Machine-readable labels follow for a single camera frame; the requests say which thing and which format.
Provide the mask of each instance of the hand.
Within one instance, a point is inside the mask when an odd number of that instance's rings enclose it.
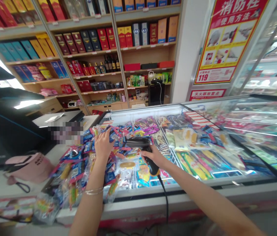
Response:
[[[109,142],[110,131],[111,128],[95,137],[96,162],[98,160],[102,160],[105,164],[107,164],[108,157],[115,143],[115,141],[112,143]]]
[[[155,145],[150,146],[153,152],[141,151],[142,158],[143,156],[151,159],[160,169],[166,170],[167,166],[171,164],[161,153],[158,151]]]

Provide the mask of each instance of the glass freezer lid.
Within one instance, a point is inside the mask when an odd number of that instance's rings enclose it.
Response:
[[[242,96],[202,102],[197,112],[233,134],[254,154],[277,169],[277,99],[261,97]],[[185,105],[198,107],[197,104]]]
[[[264,179],[276,181],[275,175],[260,160],[255,160],[235,145],[229,150],[213,143],[206,143],[204,147],[198,136],[198,145],[192,147],[190,143],[196,130],[203,137],[207,132],[201,130],[205,126],[192,125],[194,121],[190,119],[189,113],[190,110],[181,104],[112,111],[104,115],[99,125],[132,126],[132,135],[149,137],[168,160],[210,186],[228,185],[233,182],[257,183],[258,180]],[[212,138],[219,135],[219,130],[214,130]],[[126,175],[118,198],[145,195],[147,189],[149,194],[163,191],[159,180],[149,174],[149,169],[140,156],[139,168],[128,170]],[[161,177],[166,191],[181,190],[167,172],[162,170]]]

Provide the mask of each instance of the white wall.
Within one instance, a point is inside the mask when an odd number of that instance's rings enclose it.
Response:
[[[187,93],[192,72],[197,69],[197,59],[205,24],[210,12],[210,0],[184,0],[179,29],[179,41],[175,60],[174,83],[171,102],[188,101]]]

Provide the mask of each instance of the bottle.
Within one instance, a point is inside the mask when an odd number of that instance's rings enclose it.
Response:
[[[107,73],[107,71],[106,71],[106,67],[103,65],[103,63],[102,63],[102,62],[100,62],[100,66],[99,66],[99,68],[100,68],[100,71],[101,71],[101,73],[102,73],[102,74]]]
[[[117,58],[116,59],[116,68],[117,68],[117,71],[121,71],[118,55],[116,55],[116,58]]]
[[[105,67],[106,67],[106,71],[107,71],[107,73],[110,73],[111,71],[110,71],[110,69],[109,69],[108,61],[107,61],[106,56],[104,56],[104,58],[105,58]]]
[[[98,65],[97,65],[96,62],[95,62],[94,69],[95,69],[95,71],[96,71],[96,74],[100,74],[100,69],[99,69],[99,67],[98,67]]]
[[[108,58],[108,67],[109,67],[109,70],[110,70],[110,72],[113,72],[111,59],[110,59],[109,56],[107,56],[107,58]]]
[[[113,57],[110,57],[110,58],[111,58],[112,70],[113,70],[113,72],[116,72],[117,71],[116,62],[113,59]]]

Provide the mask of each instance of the barcode scanner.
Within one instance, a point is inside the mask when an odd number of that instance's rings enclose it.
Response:
[[[131,137],[126,141],[127,146],[132,147],[132,148],[140,148],[143,151],[147,152],[153,152],[151,147],[150,147],[150,142],[147,138],[143,137]],[[148,166],[149,166],[149,173],[152,176],[157,176],[160,174],[159,167],[148,157],[144,156]]]

